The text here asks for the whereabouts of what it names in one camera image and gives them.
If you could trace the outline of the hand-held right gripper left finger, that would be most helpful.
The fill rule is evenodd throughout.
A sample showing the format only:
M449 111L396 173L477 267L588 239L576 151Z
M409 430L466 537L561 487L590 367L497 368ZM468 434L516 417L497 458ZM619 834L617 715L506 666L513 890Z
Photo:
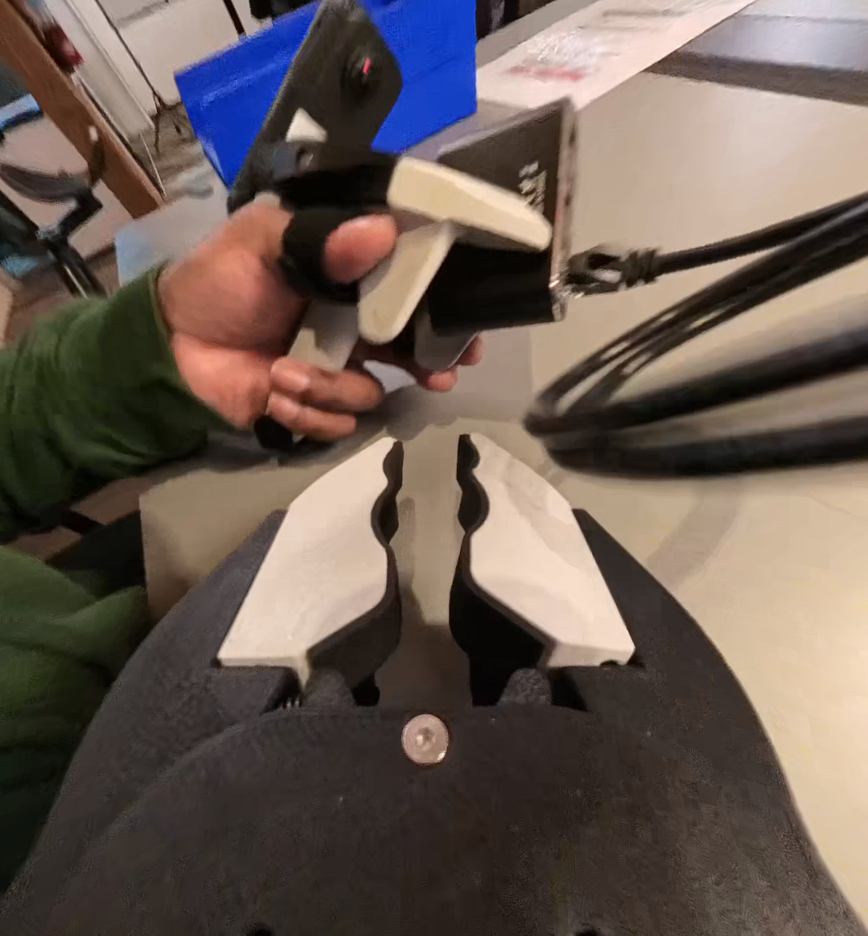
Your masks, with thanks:
M330 669L373 680L401 635L391 544L403 444L382 438L296 497L218 652L224 668L278 667L306 683Z

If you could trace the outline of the wooden post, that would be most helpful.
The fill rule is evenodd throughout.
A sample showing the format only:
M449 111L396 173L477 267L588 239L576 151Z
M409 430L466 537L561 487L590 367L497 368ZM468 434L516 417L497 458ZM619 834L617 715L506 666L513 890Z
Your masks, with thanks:
M102 181L131 217L144 217L164 204L159 184L136 159L124 136L62 70L37 27L14 2L0 1L0 58L22 77L44 115L81 156L89 155L90 131L97 133L105 157Z

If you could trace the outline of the person's left hand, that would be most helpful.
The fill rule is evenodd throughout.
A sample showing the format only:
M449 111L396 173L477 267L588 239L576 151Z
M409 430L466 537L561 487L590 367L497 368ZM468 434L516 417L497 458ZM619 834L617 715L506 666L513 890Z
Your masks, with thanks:
M366 361L401 368L438 393L455 387L460 368L479 363L479 339L445 371L424 370L392 345L358 345L340 371L289 358L309 305L277 263L292 219L275 195L260 195L157 281L179 374L225 423L250 429L268 416L291 433L334 441L352 434L358 415L383 400Z

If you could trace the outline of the laminated instruction sheet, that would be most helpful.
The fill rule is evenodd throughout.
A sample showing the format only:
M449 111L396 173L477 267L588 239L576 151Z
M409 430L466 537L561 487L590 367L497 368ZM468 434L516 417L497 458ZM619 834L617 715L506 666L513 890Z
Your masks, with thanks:
M477 101L523 110L568 98L583 109L750 4L596 2L480 66Z

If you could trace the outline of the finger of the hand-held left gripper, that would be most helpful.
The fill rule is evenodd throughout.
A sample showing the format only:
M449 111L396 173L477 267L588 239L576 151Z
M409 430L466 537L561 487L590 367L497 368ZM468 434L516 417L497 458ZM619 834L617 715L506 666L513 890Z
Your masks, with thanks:
M358 289L357 333L370 345L402 332L457 242L540 252L552 240L550 222L520 195L413 157L395 160L385 199L395 247Z
M458 365L461 357L478 337L474 331L440 335L430 322L414 326L414 360L426 371L448 371Z

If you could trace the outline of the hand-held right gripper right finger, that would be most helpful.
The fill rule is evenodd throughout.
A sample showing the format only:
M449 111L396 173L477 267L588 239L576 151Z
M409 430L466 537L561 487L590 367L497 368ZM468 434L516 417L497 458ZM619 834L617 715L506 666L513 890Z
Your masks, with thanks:
M627 664L630 631L568 501L485 435L457 442L463 530L450 630L472 663Z

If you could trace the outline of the blue storage bin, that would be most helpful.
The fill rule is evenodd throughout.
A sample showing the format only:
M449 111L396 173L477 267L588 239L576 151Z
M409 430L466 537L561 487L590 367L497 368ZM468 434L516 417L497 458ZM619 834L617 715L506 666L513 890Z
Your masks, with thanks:
M311 2L175 74L194 134L231 186L253 146L318 4ZM403 153L476 111L475 3L367 2L395 56L402 89L373 139Z

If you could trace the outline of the black ethernet port adapter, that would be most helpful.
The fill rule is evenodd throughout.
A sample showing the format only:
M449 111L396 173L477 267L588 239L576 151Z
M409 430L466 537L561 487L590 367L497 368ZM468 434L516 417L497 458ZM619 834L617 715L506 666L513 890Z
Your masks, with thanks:
M515 114L440 152L438 162L518 195L552 227L542 252L460 240L428 287L439 338L550 323L564 313L578 136L564 97Z

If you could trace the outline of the person's green sweater torso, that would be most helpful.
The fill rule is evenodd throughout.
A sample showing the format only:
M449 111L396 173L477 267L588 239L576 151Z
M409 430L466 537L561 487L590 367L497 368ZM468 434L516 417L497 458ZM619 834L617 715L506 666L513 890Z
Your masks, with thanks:
M92 533L49 562L0 545L0 897L148 630L139 528Z

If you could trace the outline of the black office chair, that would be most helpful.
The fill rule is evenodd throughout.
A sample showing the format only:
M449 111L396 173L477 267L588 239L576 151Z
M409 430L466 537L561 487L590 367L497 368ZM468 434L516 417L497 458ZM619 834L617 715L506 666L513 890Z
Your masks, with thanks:
M52 259L59 278L77 298L103 298L107 292L71 238L103 209L95 193L106 168L105 146L100 132L89 126L87 170L82 173L44 172L0 163L0 179L20 196L40 204L69 203L69 210L53 224L39 226L35 237Z

